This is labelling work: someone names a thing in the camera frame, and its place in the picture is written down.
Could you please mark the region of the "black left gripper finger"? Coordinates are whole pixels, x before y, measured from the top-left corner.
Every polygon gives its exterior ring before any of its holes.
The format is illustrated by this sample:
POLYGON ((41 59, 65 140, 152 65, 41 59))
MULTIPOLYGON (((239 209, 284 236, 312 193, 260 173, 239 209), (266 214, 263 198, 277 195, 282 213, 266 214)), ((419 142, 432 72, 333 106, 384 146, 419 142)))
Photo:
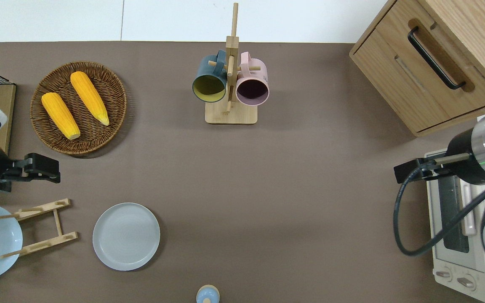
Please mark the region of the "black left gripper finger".
POLYGON ((26 171, 26 173, 27 173, 26 178, 30 181, 43 180, 43 181, 49 181, 52 183, 61 182, 60 172, 53 173, 52 171, 30 170, 30 171, 26 171))
POLYGON ((59 170, 59 161, 38 153, 25 156, 25 170, 59 170))

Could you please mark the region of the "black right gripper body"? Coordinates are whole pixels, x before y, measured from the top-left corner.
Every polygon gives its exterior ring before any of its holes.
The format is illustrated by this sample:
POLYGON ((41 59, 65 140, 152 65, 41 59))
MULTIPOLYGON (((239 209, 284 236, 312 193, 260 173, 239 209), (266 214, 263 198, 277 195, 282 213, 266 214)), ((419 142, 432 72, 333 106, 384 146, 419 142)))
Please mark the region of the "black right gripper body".
POLYGON ((460 179, 474 185, 485 185, 485 170, 481 167, 474 156, 472 148, 473 128, 456 135, 447 146, 444 155, 434 157, 433 160, 450 157, 457 154, 469 153, 470 158, 463 161, 443 164, 445 169, 458 176, 460 179))

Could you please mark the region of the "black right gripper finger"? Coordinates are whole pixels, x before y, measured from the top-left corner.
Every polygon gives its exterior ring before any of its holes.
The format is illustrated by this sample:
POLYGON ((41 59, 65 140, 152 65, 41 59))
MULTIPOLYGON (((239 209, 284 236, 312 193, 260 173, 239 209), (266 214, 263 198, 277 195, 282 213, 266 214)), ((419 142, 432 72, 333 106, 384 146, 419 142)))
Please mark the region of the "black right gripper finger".
POLYGON ((433 169, 436 165, 434 159, 430 158, 420 158, 419 159, 419 177, 429 178, 433 176, 433 169))
POLYGON ((400 165, 394 166, 394 175, 397 184, 402 184, 407 179, 408 175, 413 170, 418 168, 421 163, 423 163, 423 159, 412 159, 400 165))

